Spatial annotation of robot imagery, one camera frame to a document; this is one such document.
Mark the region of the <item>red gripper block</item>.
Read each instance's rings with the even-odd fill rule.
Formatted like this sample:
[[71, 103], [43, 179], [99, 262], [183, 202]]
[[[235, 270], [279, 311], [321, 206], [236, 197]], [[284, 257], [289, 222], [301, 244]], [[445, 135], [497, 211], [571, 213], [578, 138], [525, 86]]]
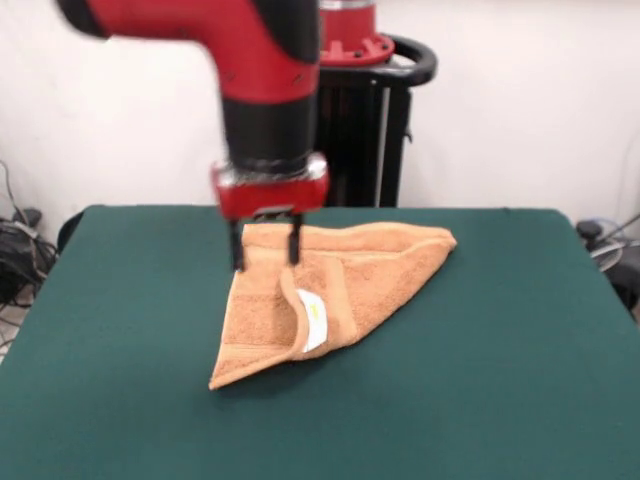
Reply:
[[320, 175], [303, 175], [294, 179], [258, 181], [240, 177], [234, 170], [213, 169], [211, 181], [218, 197], [221, 215], [229, 220], [232, 266], [235, 272], [245, 270], [241, 219], [267, 213], [294, 213], [288, 215], [291, 221], [288, 263], [299, 263], [302, 214], [324, 204], [329, 187], [329, 174], [326, 171]]

